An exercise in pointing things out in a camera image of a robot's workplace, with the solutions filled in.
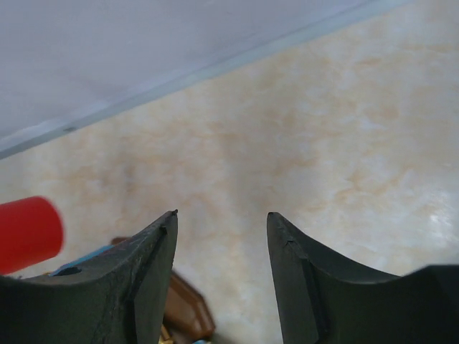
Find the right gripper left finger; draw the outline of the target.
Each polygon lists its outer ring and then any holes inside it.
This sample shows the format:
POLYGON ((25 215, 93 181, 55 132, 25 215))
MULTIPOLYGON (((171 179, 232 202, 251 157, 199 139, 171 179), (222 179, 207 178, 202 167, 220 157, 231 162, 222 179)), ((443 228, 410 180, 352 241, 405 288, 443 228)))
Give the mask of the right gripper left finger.
POLYGON ((167 211, 58 273, 2 277, 1 342, 157 343, 177 233, 177 212, 167 211))

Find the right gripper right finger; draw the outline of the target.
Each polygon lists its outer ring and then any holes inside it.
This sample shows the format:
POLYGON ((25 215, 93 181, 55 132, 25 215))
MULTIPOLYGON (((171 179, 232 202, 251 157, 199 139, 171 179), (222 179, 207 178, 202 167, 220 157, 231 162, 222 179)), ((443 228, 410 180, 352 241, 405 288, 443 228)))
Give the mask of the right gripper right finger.
POLYGON ((458 266, 397 276, 358 263, 277 212, 268 251, 284 343, 456 343, 458 266))

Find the red wine glass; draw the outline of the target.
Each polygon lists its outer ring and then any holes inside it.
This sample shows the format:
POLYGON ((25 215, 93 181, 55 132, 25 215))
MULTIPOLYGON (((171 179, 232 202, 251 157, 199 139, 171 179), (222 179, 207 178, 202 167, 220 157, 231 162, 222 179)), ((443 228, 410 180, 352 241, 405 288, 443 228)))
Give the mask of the red wine glass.
POLYGON ((1 274, 11 274, 56 257, 64 242, 60 214, 44 197, 1 205, 1 274))

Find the blue wine glass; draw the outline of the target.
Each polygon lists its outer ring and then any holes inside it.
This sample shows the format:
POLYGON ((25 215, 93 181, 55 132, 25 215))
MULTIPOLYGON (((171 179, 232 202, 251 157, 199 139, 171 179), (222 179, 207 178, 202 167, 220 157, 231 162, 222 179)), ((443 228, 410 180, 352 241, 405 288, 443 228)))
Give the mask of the blue wine glass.
POLYGON ((80 257, 72 262, 69 262, 67 264, 64 264, 62 265, 60 268, 58 268, 57 270, 53 271, 53 272, 50 272, 48 275, 49 276, 57 276, 57 275, 60 275, 62 271, 66 270, 66 269, 71 269, 71 268, 74 268, 76 267, 77 265, 79 264, 82 264, 83 262, 86 262, 96 256, 98 256, 99 254, 102 254, 103 252, 105 251, 108 251, 109 249, 112 249, 114 247, 113 244, 109 244, 109 245, 106 245, 104 247, 101 247, 97 250, 95 250, 94 252, 91 252, 89 254, 86 254, 85 256, 83 257, 80 257))

